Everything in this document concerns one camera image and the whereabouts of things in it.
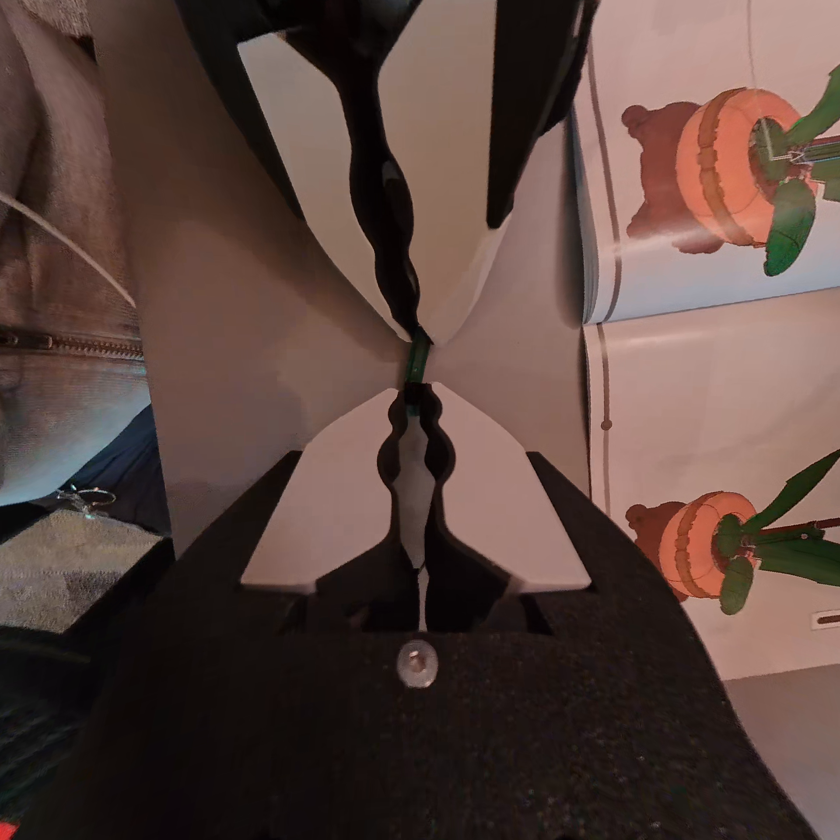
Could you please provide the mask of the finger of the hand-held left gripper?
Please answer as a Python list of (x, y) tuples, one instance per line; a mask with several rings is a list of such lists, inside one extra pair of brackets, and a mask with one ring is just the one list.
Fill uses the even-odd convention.
[(327, 257), (400, 338), (375, 278), (375, 254), (350, 194), (351, 142), (339, 92), (278, 34), (238, 45), (258, 105), (311, 233)]
[(413, 205), (417, 320), (450, 341), (487, 281), (508, 222), (487, 223), (494, 1), (422, 1), (381, 66), (385, 138)]

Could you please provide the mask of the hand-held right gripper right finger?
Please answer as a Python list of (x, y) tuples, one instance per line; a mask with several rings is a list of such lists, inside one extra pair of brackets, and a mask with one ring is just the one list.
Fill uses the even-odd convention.
[(433, 580), (468, 595), (580, 591), (592, 579), (519, 442), (444, 385), (418, 389), (434, 478)]

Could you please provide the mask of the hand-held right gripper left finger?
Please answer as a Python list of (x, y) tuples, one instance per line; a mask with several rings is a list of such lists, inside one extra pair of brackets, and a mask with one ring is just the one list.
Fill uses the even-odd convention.
[(388, 534), (392, 494), (377, 457), (393, 431), (388, 388), (326, 426), (303, 449), (240, 582), (311, 594), (325, 575)]

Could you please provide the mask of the dark green toy stem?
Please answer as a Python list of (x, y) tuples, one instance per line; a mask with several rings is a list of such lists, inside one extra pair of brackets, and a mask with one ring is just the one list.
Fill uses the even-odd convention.
[[(424, 383), (427, 359), (432, 346), (433, 342), (425, 330), (417, 327), (408, 353), (403, 387), (406, 382)], [(406, 410), (406, 416), (417, 417), (418, 415), (411, 415)]]

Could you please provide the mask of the grey desk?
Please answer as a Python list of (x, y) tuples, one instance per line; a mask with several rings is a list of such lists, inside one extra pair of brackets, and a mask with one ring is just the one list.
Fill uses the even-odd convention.
[(638, 549), (542, 456), (593, 591), (537, 633), (310, 634), (237, 583), (304, 436), (394, 385), (398, 339), (285, 208), (173, 2), (91, 2), (182, 556), (98, 710), (90, 838), (816, 838)]

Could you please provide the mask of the person's blue jeans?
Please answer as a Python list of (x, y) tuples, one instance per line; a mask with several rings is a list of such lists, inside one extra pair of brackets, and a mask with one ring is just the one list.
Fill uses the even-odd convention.
[(5, 543), (57, 510), (89, 519), (121, 522), (170, 538), (165, 491), (152, 406), (140, 412), (111, 443), (48, 495), (11, 504), (1, 512)]

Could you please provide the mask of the open building instruction booklet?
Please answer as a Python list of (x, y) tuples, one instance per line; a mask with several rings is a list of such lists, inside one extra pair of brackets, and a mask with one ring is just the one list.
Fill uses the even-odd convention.
[(838, 665), (838, 36), (601, 2), (572, 112), (593, 500), (724, 679)]

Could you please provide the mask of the black object with red patch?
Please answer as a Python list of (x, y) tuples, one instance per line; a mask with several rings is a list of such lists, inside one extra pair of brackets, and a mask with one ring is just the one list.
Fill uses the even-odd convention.
[(63, 636), (2, 626), (2, 838), (14, 835), (70, 754), (95, 683), (91, 655)]

